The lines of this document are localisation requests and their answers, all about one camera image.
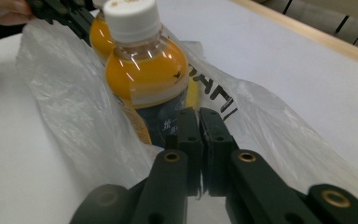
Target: white tabletop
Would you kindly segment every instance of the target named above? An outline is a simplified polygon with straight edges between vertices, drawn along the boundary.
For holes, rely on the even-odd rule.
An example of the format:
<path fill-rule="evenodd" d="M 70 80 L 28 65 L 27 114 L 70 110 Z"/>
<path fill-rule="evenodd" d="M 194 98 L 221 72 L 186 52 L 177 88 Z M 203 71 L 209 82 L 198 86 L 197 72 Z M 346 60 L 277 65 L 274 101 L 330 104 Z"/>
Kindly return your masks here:
<path fill-rule="evenodd" d="M 158 7 L 179 39 L 200 41 L 209 63 L 277 94 L 358 169 L 357 61 L 230 1 Z M 67 223 L 87 192 L 16 74 L 19 43 L 0 40 L 0 224 Z"/>

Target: white plastic bag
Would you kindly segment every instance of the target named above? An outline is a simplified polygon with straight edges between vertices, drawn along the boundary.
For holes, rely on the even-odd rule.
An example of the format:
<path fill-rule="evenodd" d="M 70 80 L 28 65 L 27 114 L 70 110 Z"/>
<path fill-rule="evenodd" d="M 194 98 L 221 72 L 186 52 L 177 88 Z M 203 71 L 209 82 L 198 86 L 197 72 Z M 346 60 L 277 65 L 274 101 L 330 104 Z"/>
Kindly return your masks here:
<path fill-rule="evenodd" d="M 358 171 L 281 99 L 207 64 L 199 50 L 192 52 L 200 45 L 169 36 L 185 51 L 191 78 L 200 84 L 200 106 L 220 112 L 241 148 L 261 154 L 301 192 L 329 183 L 358 197 Z M 128 188 L 148 175 L 158 149 L 137 139 L 105 85 L 103 66 L 67 27 L 32 21 L 23 31 L 17 64 L 46 124 L 88 190 L 104 183 Z M 209 203 L 200 204 L 212 211 L 206 214 L 216 214 Z M 210 218 L 222 223 L 219 216 Z"/>

